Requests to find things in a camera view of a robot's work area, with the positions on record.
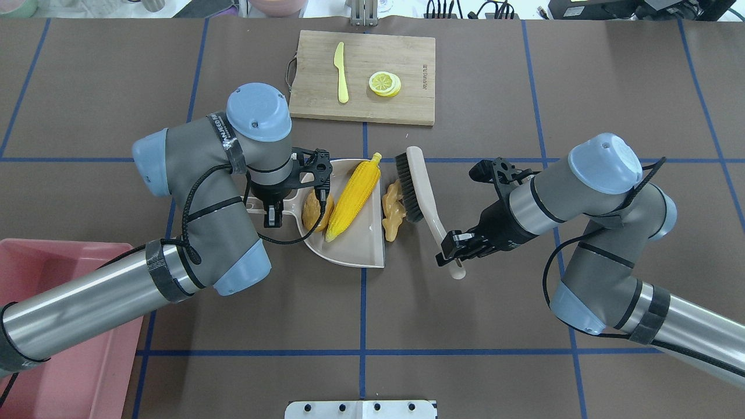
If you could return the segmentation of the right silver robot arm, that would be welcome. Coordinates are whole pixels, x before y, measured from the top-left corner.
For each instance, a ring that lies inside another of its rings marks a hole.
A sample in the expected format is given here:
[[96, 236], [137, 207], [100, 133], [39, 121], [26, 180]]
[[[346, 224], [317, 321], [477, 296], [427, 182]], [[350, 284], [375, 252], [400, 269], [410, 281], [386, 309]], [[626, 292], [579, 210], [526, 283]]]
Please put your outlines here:
[[575, 331], [656, 347], [684, 363], [743, 387], [743, 325], [667, 289], [635, 278], [644, 247], [677, 220], [670, 196], [650, 182], [663, 165], [644, 169], [625, 141], [601, 133], [542, 172], [508, 160], [481, 160], [469, 176], [495, 187], [498, 201], [476, 226], [445, 234], [437, 264], [514, 250], [578, 216], [588, 217], [565, 273], [544, 297]]

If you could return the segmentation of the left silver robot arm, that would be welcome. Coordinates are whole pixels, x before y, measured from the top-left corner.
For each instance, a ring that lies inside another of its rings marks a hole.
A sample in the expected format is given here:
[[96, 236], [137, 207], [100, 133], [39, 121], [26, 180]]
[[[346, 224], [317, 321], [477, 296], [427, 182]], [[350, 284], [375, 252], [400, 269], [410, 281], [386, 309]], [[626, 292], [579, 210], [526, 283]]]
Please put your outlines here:
[[285, 96], [266, 83], [232, 92], [226, 109], [133, 144], [139, 175], [182, 210], [181, 234], [155, 239], [101, 268], [2, 309], [2, 376], [37, 368], [61, 351], [213, 287], [229, 296], [258, 283], [271, 262], [235, 186], [290, 177]]

